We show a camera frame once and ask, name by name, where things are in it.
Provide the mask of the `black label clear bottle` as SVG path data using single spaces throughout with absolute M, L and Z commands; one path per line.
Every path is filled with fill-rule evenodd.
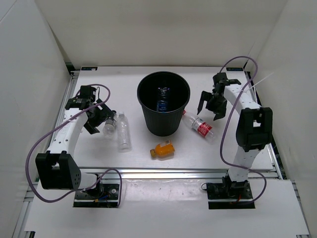
M 106 138 L 112 138 L 116 129 L 116 111 L 112 110 L 113 115 L 105 120 L 103 134 Z

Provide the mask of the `red label water bottle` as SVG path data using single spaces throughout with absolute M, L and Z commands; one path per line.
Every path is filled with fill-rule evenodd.
M 211 125 L 201 119 L 199 116 L 184 110 L 182 121 L 191 130 L 196 131 L 201 137 L 212 143 L 215 140 L 214 129 Z

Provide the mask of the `blue label water bottle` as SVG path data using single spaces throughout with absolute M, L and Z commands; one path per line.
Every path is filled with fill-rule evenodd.
M 170 99 L 170 88 L 159 87 L 157 89 L 157 111 L 167 112 Z

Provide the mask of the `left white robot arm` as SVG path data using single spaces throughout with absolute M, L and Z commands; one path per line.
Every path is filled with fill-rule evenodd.
M 83 129 L 99 133 L 98 126 L 113 116 L 113 111 L 97 96 L 97 85 L 82 85 L 65 106 L 62 124 L 45 153 L 39 153 L 36 166 L 44 189 L 86 190 L 92 198 L 103 195 L 98 176 L 80 171 L 74 151 Z

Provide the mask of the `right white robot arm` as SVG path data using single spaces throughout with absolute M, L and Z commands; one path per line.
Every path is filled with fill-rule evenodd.
M 269 107 L 256 103 L 241 87 L 237 79 L 228 79 L 226 73 L 213 76 L 212 92 L 201 93 L 198 111 L 203 108 L 214 113 L 214 119 L 222 119 L 226 115 L 226 105 L 232 104 L 232 112 L 239 115 L 236 129 L 238 149 L 233 163 L 222 178 L 216 193 L 223 192 L 228 198 L 234 198 L 248 185 L 249 169 L 256 156 L 272 141 L 273 112 Z

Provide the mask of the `black plastic waste bin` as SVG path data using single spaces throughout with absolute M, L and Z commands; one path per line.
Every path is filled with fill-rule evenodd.
M 170 88 L 167 112 L 157 111 L 157 89 Z M 159 71 L 144 77 L 137 88 L 146 126 L 156 136 L 170 136 L 178 129 L 183 111 L 190 100 L 190 86 L 174 72 Z

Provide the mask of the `clear bottle white cap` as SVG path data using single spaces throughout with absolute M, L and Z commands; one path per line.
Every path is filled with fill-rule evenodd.
M 132 147 L 128 119 L 124 112 L 119 112 L 117 118 L 117 140 L 120 152 L 129 151 Z

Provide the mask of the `orange juice bottle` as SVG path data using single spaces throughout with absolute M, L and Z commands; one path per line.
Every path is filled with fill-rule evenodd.
M 152 158 L 156 157 L 166 157 L 175 152 L 174 146 L 171 140 L 166 140 L 158 144 L 154 149 L 150 150 L 150 155 Z

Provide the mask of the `aluminium front rail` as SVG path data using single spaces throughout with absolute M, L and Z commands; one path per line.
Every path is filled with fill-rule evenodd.
M 102 174 L 107 167 L 80 167 L 84 173 Z M 118 168 L 123 179 L 220 179 L 224 177 L 226 169 L 146 169 L 146 168 Z M 267 179 L 283 179 L 281 172 L 273 167 L 271 170 L 257 171 Z M 250 179 L 258 179 L 261 176 L 249 172 Z

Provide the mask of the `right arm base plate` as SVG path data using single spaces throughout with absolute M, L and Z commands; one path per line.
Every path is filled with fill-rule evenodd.
M 201 189 L 207 193 L 209 210 L 255 209 L 250 184 L 226 191 L 222 183 L 205 182 Z

